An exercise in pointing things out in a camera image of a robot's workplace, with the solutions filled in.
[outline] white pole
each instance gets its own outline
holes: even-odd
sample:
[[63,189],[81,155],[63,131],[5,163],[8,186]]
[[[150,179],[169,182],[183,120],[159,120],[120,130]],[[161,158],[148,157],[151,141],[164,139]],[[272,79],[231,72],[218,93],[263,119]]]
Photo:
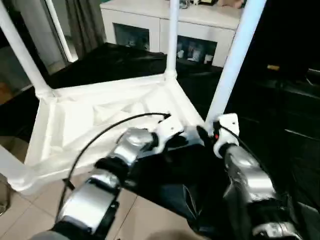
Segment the white pole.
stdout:
[[206,116],[205,128],[209,134],[213,131],[213,122],[225,112],[265,4],[266,0],[248,0],[245,4],[233,44]]
[[170,26],[169,26],[169,44],[168,55],[166,58],[166,79],[175,79],[177,77],[176,59],[177,59],[177,41],[178,41],[178,18],[179,18],[179,0],[170,0]]
[[73,63],[75,60],[72,57],[72,54],[71,54],[70,49],[69,49],[69,46],[67,44],[67,40],[66,40],[64,32],[62,30],[60,21],[58,19],[58,15],[57,15],[54,3],[52,2],[52,0],[45,0],[45,1],[46,1],[46,4],[47,4],[47,7],[49,9],[49,12],[50,12],[54,27],[55,27],[56,32],[58,34],[58,37],[59,37],[59,39],[61,41],[61,45],[62,45],[62,48],[64,50],[65,56],[66,56],[66,58],[68,59],[69,62]]
[[52,96],[52,89],[46,84],[34,60],[30,56],[24,42],[12,23],[6,7],[0,0],[0,28],[10,43],[12,50],[21,63],[26,75],[35,88],[37,97],[40,95]]

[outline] cabinet door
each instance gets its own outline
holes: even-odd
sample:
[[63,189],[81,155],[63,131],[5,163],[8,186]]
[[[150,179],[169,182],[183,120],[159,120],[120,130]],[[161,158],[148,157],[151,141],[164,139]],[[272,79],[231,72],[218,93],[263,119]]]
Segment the cabinet door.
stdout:
[[[231,29],[178,23],[177,57],[210,64],[225,65],[235,31]],[[168,52],[169,20],[160,20],[160,51]]]
[[160,19],[101,9],[106,41],[149,52],[160,51]]

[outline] gray curtain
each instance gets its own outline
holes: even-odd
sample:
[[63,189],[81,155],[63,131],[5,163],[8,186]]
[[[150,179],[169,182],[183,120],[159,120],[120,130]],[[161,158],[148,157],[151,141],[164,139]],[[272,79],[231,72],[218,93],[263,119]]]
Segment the gray curtain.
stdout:
[[66,0],[71,37],[79,59],[104,43],[101,0]]

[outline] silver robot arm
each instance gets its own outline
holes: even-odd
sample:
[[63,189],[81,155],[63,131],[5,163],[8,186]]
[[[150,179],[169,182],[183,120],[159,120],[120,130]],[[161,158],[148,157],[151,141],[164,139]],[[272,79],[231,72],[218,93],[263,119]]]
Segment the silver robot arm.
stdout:
[[250,236],[250,239],[302,240],[269,175],[239,146],[237,115],[220,116],[214,129],[217,141],[213,151],[218,158],[224,159],[231,182],[224,199],[235,235],[239,239]]
[[154,132],[129,128],[110,153],[96,162],[88,180],[68,197],[53,228],[31,240],[104,240],[115,219],[121,186],[139,155],[162,152],[167,141],[183,130],[172,116],[160,122]]

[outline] tile floor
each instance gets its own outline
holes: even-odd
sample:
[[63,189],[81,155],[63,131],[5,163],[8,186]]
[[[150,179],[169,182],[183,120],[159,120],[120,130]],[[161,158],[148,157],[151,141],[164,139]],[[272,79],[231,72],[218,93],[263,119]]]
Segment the tile floor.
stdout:
[[[79,186],[87,175],[72,179]],[[53,226],[63,182],[53,182],[34,195],[12,193],[11,207],[0,216],[0,240],[28,240]],[[120,208],[107,240],[200,240],[182,217],[123,190]]]

